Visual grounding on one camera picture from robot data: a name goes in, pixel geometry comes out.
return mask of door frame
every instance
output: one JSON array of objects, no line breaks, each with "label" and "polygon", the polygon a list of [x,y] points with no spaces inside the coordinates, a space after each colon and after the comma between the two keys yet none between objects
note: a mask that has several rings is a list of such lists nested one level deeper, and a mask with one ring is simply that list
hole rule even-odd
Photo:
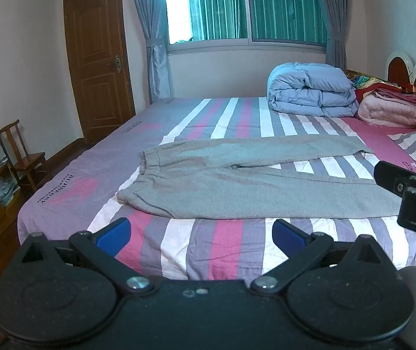
[{"label": "door frame", "polygon": [[[67,60],[69,59],[69,50],[68,50],[68,46],[67,46],[67,36],[65,35],[65,30],[66,30],[66,15],[65,15],[65,3],[68,0],[63,0],[63,16],[64,16],[64,37],[66,40],[66,51],[67,51]],[[123,1],[122,0],[117,0],[117,6],[119,11],[118,13],[118,17],[119,17],[119,35],[121,38],[121,43],[122,43],[122,68],[123,68],[123,72],[125,72],[125,83],[126,83],[126,87],[125,90],[127,92],[127,99],[129,100],[130,104],[130,113],[132,114],[132,117],[135,116],[135,102],[133,100],[133,91],[132,91],[132,82],[130,79],[130,69],[129,69],[129,59],[128,59],[128,53],[127,53],[127,41],[125,40],[125,25],[124,25],[124,21],[123,21]],[[70,69],[70,63],[69,63],[69,74],[70,74],[70,81],[72,83],[72,90],[73,90],[73,76],[72,76],[72,70]],[[75,97],[75,92],[73,92],[73,98],[75,100],[75,104],[77,106],[77,110],[78,110],[78,102],[77,99]],[[85,143],[88,143],[87,138],[85,136],[85,129],[83,128],[83,122],[82,119],[80,117],[80,114],[78,115],[78,118],[80,120],[80,126],[81,126],[81,130],[83,132],[83,136],[85,137]]]}]

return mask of gray sweatpants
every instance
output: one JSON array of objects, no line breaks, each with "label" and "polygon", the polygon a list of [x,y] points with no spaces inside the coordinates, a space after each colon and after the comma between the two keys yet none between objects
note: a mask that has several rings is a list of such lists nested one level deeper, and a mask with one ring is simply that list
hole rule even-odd
[{"label": "gray sweatpants", "polygon": [[401,199],[361,178],[266,166],[371,153],[359,138],[296,135],[167,143],[144,152],[120,203],[171,218],[369,218],[398,214]]}]

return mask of door handle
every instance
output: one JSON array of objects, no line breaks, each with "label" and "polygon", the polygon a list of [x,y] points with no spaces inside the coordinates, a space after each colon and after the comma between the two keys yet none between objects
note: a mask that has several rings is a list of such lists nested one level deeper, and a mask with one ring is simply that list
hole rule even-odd
[{"label": "door handle", "polygon": [[120,55],[116,55],[114,58],[114,62],[109,62],[108,66],[113,66],[115,64],[115,66],[117,67],[117,73],[120,74],[120,72],[122,72],[122,60]]}]

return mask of chair seat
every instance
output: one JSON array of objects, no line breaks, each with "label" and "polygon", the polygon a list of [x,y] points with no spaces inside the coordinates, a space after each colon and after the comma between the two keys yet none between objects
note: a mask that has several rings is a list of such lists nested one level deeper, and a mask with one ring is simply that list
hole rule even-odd
[{"label": "chair seat", "polygon": [[45,153],[36,153],[36,154],[30,154],[29,159],[28,157],[23,157],[20,161],[18,161],[17,164],[13,166],[13,168],[16,171],[25,171],[31,166],[36,166],[38,164],[38,161],[41,160],[42,157],[44,157]]}]

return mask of light blue comforter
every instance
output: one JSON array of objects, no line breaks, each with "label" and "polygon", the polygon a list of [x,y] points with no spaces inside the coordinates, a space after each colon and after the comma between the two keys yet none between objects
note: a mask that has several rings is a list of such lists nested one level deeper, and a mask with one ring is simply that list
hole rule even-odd
[{"label": "light blue comforter", "polygon": [[355,90],[341,69],[321,63],[286,63],[268,78],[270,109],[305,116],[352,117]]}]

